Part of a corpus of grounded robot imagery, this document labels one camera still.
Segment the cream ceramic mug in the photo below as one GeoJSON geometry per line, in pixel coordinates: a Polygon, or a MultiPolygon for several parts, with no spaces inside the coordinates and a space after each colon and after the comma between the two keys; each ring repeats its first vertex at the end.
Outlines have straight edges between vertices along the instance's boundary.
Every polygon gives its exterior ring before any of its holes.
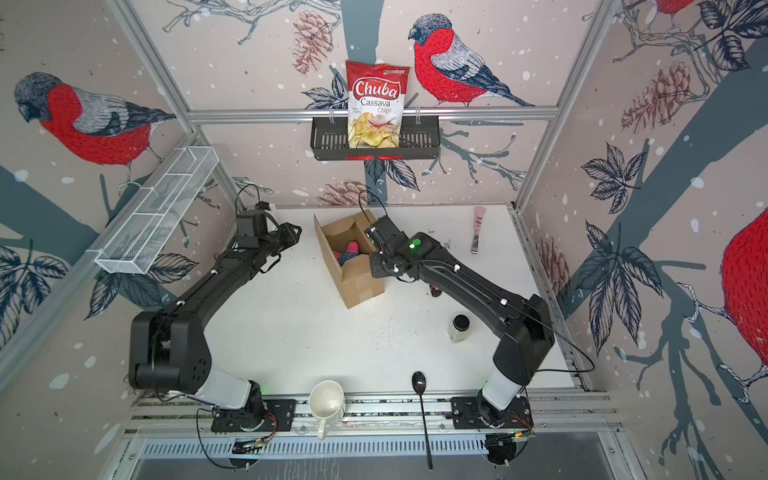
{"type": "Polygon", "coordinates": [[[329,428],[339,423],[345,413],[345,394],[342,386],[333,380],[317,384],[310,393],[311,414],[318,420],[317,439],[324,440],[329,428]]]}

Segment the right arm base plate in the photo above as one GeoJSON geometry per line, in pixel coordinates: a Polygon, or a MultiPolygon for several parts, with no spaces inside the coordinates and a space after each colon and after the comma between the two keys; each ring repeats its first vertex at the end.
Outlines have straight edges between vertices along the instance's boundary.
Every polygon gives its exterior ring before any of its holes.
{"type": "Polygon", "coordinates": [[[457,430],[533,429],[534,422],[528,398],[516,396],[505,409],[492,406],[481,394],[450,399],[449,417],[457,430]]]}

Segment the black lid glass jar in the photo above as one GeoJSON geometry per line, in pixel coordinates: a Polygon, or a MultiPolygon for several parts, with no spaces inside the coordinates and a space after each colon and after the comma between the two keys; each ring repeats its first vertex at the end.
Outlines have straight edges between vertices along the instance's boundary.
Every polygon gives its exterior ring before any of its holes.
{"type": "Polygon", "coordinates": [[[452,343],[464,341],[469,335],[470,325],[470,319],[466,315],[455,316],[448,327],[450,341],[452,343]]]}

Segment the colourful plush toy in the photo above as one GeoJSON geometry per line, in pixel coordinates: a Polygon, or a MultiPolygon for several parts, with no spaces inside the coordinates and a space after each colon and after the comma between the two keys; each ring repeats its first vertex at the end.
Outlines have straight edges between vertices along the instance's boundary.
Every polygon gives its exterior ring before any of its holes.
{"type": "Polygon", "coordinates": [[[360,255],[359,244],[357,241],[351,241],[347,244],[345,251],[334,251],[333,254],[339,265],[343,266],[347,261],[360,255]]]}

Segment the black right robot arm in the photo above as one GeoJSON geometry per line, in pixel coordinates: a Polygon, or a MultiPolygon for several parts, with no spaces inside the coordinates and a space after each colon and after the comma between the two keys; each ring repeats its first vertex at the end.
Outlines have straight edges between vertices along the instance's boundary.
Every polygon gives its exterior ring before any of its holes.
{"type": "Polygon", "coordinates": [[[527,387],[555,344],[547,303],[525,299],[482,277],[424,232],[409,237],[388,216],[365,230],[374,245],[370,257],[376,278],[407,275],[453,298],[498,338],[494,370],[480,390],[480,402],[494,414],[505,411],[527,387]]]}

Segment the brown cardboard express box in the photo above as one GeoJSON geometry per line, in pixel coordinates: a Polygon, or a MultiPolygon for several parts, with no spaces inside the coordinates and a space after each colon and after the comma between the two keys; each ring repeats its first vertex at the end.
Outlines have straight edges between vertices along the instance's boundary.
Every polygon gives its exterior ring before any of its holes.
{"type": "Polygon", "coordinates": [[[385,282],[371,274],[369,254],[375,248],[365,231],[376,216],[364,209],[334,222],[321,224],[313,217],[313,224],[320,252],[329,274],[348,309],[384,293],[385,282]],[[351,241],[359,244],[360,255],[340,266],[333,252],[343,252],[351,241]]]}

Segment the Chuba cassava chips bag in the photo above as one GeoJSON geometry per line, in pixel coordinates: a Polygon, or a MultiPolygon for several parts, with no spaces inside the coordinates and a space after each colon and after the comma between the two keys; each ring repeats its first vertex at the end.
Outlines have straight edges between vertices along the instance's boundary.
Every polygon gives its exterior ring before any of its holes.
{"type": "Polygon", "coordinates": [[[346,62],[350,148],[398,148],[409,67],[346,62]]]}

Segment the aluminium front rail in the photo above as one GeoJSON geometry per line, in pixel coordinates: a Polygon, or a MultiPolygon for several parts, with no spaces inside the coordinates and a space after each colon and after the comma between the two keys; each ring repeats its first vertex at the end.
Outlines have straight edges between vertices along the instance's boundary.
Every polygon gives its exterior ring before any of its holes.
{"type": "MultiPolygon", "coordinates": [[[[533,429],[481,429],[477,433],[517,432],[540,435],[550,432],[622,432],[624,425],[606,393],[584,392],[576,388],[529,389],[528,398],[533,429]]],[[[427,392],[423,396],[426,422],[430,433],[453,434],[456,429],[449,417],[450,399],[475,396],[472,391],[427,392]]],[[[144,399],[131,414],[124,428],[126,436],[192,437],[201,433],[216,438],[211,431],[212,415],[199,412],[199,405],[190,400],[160,403],[144,399]]],[[[346,395],[345,415],[329,428],[332,436],[419,434],[422,432],[419,398],[405,394],[352,394],[346,395]]]]}

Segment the black long spoon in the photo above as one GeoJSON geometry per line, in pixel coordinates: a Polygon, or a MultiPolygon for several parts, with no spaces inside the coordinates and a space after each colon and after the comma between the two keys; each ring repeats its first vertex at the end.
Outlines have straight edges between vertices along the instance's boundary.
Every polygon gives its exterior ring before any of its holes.
{"type": "Polygon", "coordinates": [[[430,471],[433,471],[434,463],[433,463],[432,449],[431,449],[431,443],[429,439],[429,432],[428,432],[428,427],[426,422],[426,412],[425,412],[424,400],[423,400],[423,395],[426,391],[426,377],[424,373],[421,371],[414,372],[411,377],[411,385],[414,392],[417,394],[419,398],[427,466],[430,471]]]}

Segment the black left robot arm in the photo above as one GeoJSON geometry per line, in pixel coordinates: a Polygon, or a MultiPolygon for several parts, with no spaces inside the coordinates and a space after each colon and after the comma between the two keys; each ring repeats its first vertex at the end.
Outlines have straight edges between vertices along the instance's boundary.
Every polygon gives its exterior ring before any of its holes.
{"type": "Polygon", "coordinates": [[[226,410],[251,403],[258,386],[215,365],[205,328],[237,290],[269,272],[299,243],[302,228],[277,222],[264,202],[237,214],[236,224],[209,273],[175,303],[132,321],[127,374],[132,388],[184,395],[226,410]]]}

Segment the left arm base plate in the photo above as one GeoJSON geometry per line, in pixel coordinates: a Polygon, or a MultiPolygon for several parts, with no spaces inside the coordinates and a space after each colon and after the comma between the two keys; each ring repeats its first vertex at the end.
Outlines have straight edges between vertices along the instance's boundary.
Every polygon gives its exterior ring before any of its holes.
{"type": "Polygon", "coordinates": [[[213,433],[250,434],[263,432],[288,432],[291,430],[297,401],[292,398],[265,398],[262,408],[253,412],[239,410],[215,410],[211,424],[213,433]]]}

